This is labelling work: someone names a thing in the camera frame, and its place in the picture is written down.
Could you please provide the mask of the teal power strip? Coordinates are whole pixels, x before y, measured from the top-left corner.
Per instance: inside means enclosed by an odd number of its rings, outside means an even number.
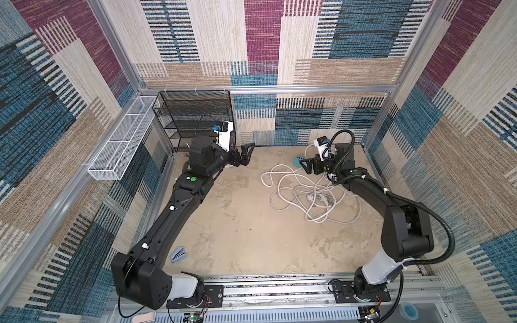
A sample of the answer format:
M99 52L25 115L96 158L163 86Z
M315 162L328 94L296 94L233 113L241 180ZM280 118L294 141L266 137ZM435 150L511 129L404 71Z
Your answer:
M302 165L301 165L301 163L300 163L300 162L301 162L302 160L304 160L304 159L305 159L305 157L302 157L302 156L296 156L296 157L294 158L294 160L293 160L293 164L294 164L294 166L295 166L296 168L301 168L301 167L302 167Z

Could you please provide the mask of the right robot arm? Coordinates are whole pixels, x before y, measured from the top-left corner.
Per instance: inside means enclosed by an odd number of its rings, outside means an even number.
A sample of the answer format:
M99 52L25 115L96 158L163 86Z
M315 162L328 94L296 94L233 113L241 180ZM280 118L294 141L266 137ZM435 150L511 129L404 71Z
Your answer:
M370 301L410 261L434 249L429 213L414 202L389 196L389 189L367 169L357 168L351 144L338 143L333 148L326 137L314 140L314 144L316 156L300 162L306 173L325 173L331 184L359 196L382 216L381 249L355 272L351 284L356 300Z

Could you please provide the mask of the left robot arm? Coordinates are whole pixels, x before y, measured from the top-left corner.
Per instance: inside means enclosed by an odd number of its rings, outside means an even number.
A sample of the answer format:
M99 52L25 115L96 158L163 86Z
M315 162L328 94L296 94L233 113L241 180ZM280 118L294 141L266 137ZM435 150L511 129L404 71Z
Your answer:
M118 298L153 310L175 301L187 307L206 303L202 277L187 272L170 275L163 266L173 242L203 203L215 179L227 165L248 165L254 148L255 144L249 143L240 149L224 149L212 137L194 138L188 165L178 177L164 211L128 253L117 253L111 262Z

